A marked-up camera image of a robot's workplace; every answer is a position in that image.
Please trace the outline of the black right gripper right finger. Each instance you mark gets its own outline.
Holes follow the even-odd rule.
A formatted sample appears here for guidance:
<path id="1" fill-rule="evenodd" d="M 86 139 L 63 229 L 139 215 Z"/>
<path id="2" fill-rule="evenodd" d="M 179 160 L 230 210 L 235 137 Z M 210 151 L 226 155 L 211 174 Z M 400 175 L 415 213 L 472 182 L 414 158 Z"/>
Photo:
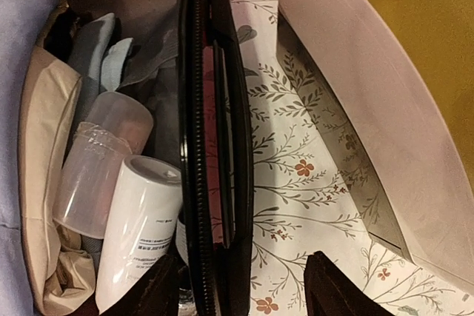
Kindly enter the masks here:
<path id="1" fill-rule="evenodd" d="M 313 316 L 391 316 L 366 296 L 321 251 L 307 258 L 304 269 L 307 313 Z"/>

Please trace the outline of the light blue shirt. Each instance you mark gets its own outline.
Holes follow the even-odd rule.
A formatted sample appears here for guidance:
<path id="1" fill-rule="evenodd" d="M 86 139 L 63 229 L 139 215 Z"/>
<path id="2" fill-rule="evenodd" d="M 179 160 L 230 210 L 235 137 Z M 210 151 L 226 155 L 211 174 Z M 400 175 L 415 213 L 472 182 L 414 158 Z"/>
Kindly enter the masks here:
<path id="1" fill-rule="evenodd" d="M 19 115 L 36 40 L 59 0 L 1 0 L 1 314 L 33 315 L 21 247 Z"/>

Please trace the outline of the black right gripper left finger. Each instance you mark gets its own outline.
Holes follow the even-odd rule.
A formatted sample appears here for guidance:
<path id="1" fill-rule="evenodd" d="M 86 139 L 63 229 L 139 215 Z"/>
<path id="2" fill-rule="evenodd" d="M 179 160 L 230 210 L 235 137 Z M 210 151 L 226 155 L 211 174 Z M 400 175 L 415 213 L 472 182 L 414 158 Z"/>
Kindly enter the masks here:
<path id="1" fill-rule="evenodd" d="M 178 263 L 164 255 L 109 309 L 105 316 L 176 316 L 178 314 Z"/>

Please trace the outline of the pink and teal kids suitcase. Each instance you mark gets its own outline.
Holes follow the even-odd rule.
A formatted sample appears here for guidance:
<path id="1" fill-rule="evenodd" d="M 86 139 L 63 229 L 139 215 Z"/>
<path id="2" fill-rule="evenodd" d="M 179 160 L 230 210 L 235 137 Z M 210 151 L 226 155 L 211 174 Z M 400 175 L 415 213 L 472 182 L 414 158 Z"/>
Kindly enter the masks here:
<path id="1" fill-rule="evenodd" d="M 181 173 L 183 203 L 165 254 L 177 259 L 178 297 L 188 288 L 199 315 L 247 315 L 252 129 L 230 0 L 59 0 L 34 47 L 70 66 L 80 29 L 108 13 L 113 43 L 132 38 L 133 47 L 118 89 L 107 92 L 149 110 L 153 128 L 139 155 Z M 97 283 L 104 237 L 80 237 Z M 96 284 L 69 315 L 100 315 Z"/>

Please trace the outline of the beige garment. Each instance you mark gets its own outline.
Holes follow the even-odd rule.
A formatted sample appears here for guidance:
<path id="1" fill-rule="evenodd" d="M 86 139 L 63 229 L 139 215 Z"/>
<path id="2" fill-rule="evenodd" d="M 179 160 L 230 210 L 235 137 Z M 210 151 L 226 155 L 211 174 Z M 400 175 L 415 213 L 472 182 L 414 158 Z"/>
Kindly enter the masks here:
<path id="1" fill-rule="evenodd" d="M 81 76 L 34 47 L 21 98 L 19 183 L 21 236 L 35 308 L 69 315 L 93 293 L 93 259 L 78 233 L 53 221 L 53 205 L 81 89 Z"/>

